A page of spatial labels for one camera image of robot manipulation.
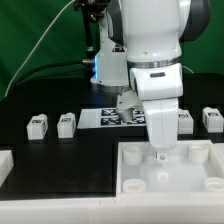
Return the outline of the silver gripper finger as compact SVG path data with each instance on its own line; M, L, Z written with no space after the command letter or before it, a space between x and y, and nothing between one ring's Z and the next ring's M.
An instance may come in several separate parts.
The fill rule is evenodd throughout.
M155 157L159 163L165 163L167 161L167 153L162 149L155 150Z

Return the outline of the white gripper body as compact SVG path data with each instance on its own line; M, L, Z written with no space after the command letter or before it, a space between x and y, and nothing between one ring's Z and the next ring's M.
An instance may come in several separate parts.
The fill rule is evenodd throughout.
M143 106L154 149L173 149L178 133L178 98L183 95L182 66L132 68L132 87Z

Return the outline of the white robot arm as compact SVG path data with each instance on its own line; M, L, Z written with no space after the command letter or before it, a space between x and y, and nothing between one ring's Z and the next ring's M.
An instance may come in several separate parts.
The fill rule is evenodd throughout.
M110 0L103 10L91 84L118 94L122 121L131 121L134 109L144 113L159 162L177 143L180 44L197 39L209 21L209 0Z

